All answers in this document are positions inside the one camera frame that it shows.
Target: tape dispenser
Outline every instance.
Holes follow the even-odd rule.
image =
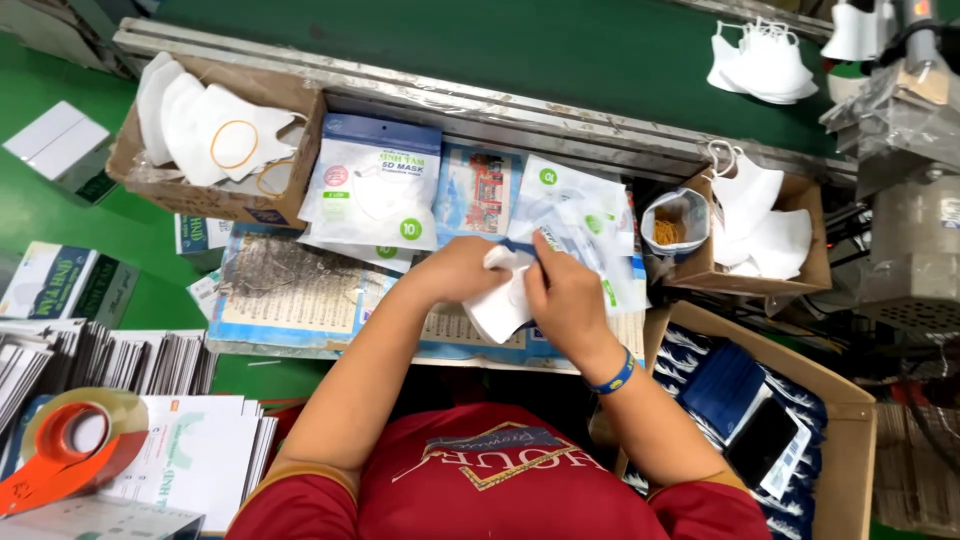
[[[77,388],[27,424],[23,467],[0,483],[0,517],[103,486],[136,458],[147,438],[147,407],[135,394]]]

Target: green floor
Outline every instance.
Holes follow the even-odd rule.
[[[20,47],[0,34],[0,141],[66,100],[116,132],[135,85]],[[115,189],[98,207],[75,207],[31,169],[0,151],[0,248],[22,252],[32,240],[100,250],[141,269],[122,329],[190,329],[206,326],[185,287],[200,274],[174,251],[173,217]],[[248,365],[253,362],[278,363]],[[327,367],[318,360],[223,355],[214,392],[276,400],[308,396]],[[874,526],[874,540],[922,536]]]

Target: printed logo on shirt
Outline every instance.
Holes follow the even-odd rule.
[[[524,448],[524,447],[553,447],[557,450],[546,450],[543,448]],[[436,450],[444,448],[451,450],[450,453]],[[489,452],[490,450],[506,450],[524,448],[518,455],[511,457],[503,452]],[[481,477],[474,471],[477,469],[490,469],[493,463],[492,457],[503,461],[503,470],[488,477]],[[495,428],[486,430],[483,433],[467,438],[437,437],[427,441],[423,449],[423,456],[412,469],[403,471],[392,478],[396,482],[410,473],[413,473],[421,466],[426,464],[432,458],[439,457],[441,463],[455,463],[463,465],[459,470],[465,477],[477,488],[477,491],[484,491],[494,487],[500,482],[511,479],[520,473],[531,469],[552,469],[564,461],[569,460],[573,467],[584,467],[588,463],[600,470],[606,470],[599,463],[593,460],[586,452],[577,446],[568,443],[561,438],[555,437],[544,428],[531,428],[516,422],[504,422]],[[520,464],[515,465],[514,459],[518,459]]]

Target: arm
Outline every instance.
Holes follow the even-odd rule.
[[[626,352],[607,326],[600,278],[534,234],[538,264],[524,277],[527,301],[540,329],[591,384],[612,379]],[[600,396],[627,456],[639,471],[666,487],[731,473],[686,415],[643,370]]]
[[[325,465],[356,487],[429,310],[438,302],[463,302],[510,278],[504,270],[483,268],[494,245],[479,236],[454,238],[396,282],[310,397],[271,472],[289,464]]]

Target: cup of rubber bands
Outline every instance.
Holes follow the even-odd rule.
[[[640,218],[640,235],[661,256],[687,254],[707,239],[709,207],[704,196],[679,187],[651,203]]]

